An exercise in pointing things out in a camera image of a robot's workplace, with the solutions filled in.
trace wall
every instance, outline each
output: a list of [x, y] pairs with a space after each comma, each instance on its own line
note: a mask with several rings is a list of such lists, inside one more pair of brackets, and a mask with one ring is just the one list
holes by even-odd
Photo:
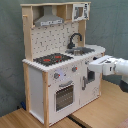
[[[0, 1], [0, 116], [25, 101], [22, 59], [24, 55], [20, 4], [70, 2], [65, 0]], [[128, 1], [90, 0], [86, 43], [105, 47], [106, 54], [128, 59]], [[104, 79], [119, 84], [118, 76]]]
[[[66, 51], [73, 33], [78, 33], [79, 23], [70, 22], [42, 27], [31, 30], [33, 58], [48, 55], [49, 53]], [[78, 35], [73, 38], [78, 46]]]

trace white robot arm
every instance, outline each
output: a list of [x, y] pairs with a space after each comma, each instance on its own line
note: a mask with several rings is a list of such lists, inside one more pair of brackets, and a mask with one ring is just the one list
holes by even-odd
[[91, 71], [103, 73], [103, 75], [122, 75], [120, 88], [122, 91], [128, 92], [128, 60], [106, 55], [89, 63], [88, 68]]

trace knob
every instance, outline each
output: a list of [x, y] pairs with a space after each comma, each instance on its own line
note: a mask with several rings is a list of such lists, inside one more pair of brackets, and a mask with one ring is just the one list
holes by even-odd
[[85, 64], [89, 64], [89, 61], [85, 61]]
[[97, 60], [98, 58], [97, 57], [93, 57], [93, 60]]
[[73, 72], [76, 72], [76, 70], [77, 70], [77, 67], [73, 67], [73, 68], [72, 68], [72, 71], [73, 71]]
[[55, 73], [55, 74], [54, 74], [54, 78], [55, 78], [55, 79], [58, 79], [59, 76], [60, 76], [60, 74], [58, 74], [58, 73]]

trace oven handle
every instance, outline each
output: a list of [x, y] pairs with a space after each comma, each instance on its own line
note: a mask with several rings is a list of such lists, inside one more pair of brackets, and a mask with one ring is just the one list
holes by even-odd
[[68, 83], [66, 83], [66, 84], [61, 84], [61, 85], [59, 85], [59, 87], [66, 87], [66, 86], [70, 85], [72, 82], [73, 82], [73, 81], [70, 80], [70, 81], [69, 81]]
[[84, 80], [84, 86], [82, 86], [82, 90], [85, 90], [87, 84], [87, 79], [85, 78], [85, 76], [83, 76], [83, 80]]

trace toy kitchen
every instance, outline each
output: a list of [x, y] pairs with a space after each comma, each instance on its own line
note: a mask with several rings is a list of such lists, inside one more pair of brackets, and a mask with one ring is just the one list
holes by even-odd
[[101, 95], [88, 64], [105, 48], [85, 43], [90, 2], [22, 4], [26, 110], [46, 128]]

